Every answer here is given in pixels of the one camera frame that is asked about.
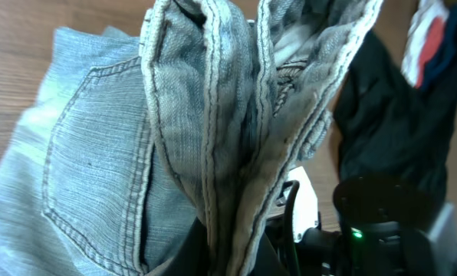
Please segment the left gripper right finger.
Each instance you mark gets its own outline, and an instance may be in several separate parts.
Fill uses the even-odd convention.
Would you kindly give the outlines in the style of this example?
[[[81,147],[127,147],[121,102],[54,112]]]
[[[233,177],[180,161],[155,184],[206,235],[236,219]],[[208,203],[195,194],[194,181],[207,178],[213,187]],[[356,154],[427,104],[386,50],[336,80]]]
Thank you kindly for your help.
[[[266,234],[259,242],[255,266],[250,276],[288,276]]]

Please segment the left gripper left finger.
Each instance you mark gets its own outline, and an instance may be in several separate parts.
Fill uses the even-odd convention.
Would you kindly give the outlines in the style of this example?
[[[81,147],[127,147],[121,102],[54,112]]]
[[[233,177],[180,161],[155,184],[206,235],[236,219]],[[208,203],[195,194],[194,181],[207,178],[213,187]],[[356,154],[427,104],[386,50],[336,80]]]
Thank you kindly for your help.
[[[207,276],[209,248],[206,227],[196,218],[177,255],[162,276]]]

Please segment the light blue denim shorts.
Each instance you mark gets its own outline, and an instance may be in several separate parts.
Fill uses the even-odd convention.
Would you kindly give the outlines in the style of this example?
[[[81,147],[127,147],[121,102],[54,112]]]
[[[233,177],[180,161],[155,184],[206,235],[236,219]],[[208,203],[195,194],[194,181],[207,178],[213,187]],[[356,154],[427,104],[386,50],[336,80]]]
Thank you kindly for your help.
[[[0,162],[0,275],[160,275],[195,219],[247,275],[380,0],[158,1],[132,37],[59,28]]]

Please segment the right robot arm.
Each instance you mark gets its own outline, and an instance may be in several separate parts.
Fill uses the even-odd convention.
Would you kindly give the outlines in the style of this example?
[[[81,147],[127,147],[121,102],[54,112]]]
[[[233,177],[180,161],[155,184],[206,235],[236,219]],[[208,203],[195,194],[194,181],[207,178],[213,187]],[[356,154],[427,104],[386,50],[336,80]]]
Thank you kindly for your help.
[[[333,193],[339,230],[324,231],[306,175],[292,176],[260,242],[255,275],[457,275],[457,224],[450,202],[409,183],[369,175]]]

